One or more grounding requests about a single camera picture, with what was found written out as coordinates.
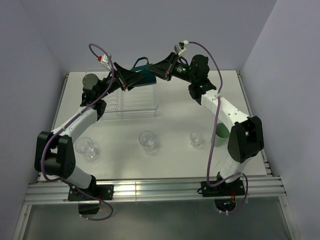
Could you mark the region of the dark teal mug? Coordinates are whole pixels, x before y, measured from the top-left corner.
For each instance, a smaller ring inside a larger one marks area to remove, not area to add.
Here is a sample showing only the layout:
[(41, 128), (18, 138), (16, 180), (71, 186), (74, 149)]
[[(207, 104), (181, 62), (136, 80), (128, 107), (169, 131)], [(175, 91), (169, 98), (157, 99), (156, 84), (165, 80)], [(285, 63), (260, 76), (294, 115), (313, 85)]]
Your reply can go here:
[[(138, 63), (142, 60), (146, 60), (146, 64), (138, 66)], [(132, 72), (140, 73), (144, 75), (142, 80), (134, 83), (133, 87), (142, 87), (142, 86), (149, 86), (155, 85), (157, 83), (156, 75), (153, 72), (147, 70), (147, 68), (151, 66), (149, 63), (149, 59), (146, 56), (140, 57), (136, 60), (132, 68), (130, 69)]]

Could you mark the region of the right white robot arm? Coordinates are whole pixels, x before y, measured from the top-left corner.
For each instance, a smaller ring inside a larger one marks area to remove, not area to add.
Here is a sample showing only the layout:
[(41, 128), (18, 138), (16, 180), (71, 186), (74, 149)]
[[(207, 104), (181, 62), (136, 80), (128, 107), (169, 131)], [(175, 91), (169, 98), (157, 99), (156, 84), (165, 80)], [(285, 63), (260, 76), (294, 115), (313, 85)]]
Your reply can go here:
[(247, 163), (264, 148), (262, 121), (241, 112), (221, 96), (220, 89), (209, 80), (209, 59), (197, 54), (190, 64), (180, 62), (180, 56), (171, 52), (164, 60), (147, 67), (158, 78), (170, 81), (175, 77), (189, 83), (188, 91), (193, 100), (215, 115), (215, 122), (221, 121), (229, 131), (227, 143), (228, 159), (217, 175), (216, 187), (222, 195), (229, 194), (243, 173)]

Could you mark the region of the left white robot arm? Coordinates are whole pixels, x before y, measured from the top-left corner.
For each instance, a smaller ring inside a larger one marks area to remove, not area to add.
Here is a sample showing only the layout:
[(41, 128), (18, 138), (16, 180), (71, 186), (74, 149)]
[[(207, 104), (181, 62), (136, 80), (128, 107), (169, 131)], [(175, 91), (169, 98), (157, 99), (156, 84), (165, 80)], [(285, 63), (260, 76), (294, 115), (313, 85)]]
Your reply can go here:
[(98, 188), (93, 175), (76, 165), (74, 143), (82, 133), (96, 123), (105, 113), (107, 94), (121, 89), (132, 89), (134, 84), (145, 79), (141, 72), (125, 69), (112, 64), (107, 77), (99, 79), (94, 73), (82, 79), (81, 104), (77, 112), (60, 127), (42, 131), (36, 141), (34, 168), (50, 181), (49, 176), (66, 181), (79, 188), (79, 194), (86, 200), (96, 197)]

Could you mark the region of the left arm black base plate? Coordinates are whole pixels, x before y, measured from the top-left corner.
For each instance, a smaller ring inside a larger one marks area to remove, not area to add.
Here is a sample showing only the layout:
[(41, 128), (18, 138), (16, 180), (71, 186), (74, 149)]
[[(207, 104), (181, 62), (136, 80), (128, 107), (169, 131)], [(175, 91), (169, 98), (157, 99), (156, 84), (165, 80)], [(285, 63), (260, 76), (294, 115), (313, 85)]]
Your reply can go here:
[(81, 193), (77, 188), (70, 188), (67, 200), (70, 202), (78, 201), (93, 201), (94, 199), (88, 197), (88, 195), (100, 199), (100, 200), (112, 200), (114, 194), (114, 185), (113, 184), (98, 184), (93, 188), (82, 189), (80, 188)]

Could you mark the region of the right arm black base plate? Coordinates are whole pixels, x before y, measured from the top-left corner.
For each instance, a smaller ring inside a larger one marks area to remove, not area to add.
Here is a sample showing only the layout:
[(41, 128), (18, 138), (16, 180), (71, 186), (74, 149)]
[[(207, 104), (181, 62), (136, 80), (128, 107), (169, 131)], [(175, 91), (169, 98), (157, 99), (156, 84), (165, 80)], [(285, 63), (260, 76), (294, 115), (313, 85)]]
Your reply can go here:
[(231, 183), (223, 182), (216, 187), (209, 187), (206, 181), (202, 181), (197, 193), (203, 197), (236, 197), (244, 196), (246, 191), (243, 181), (238, 178)]

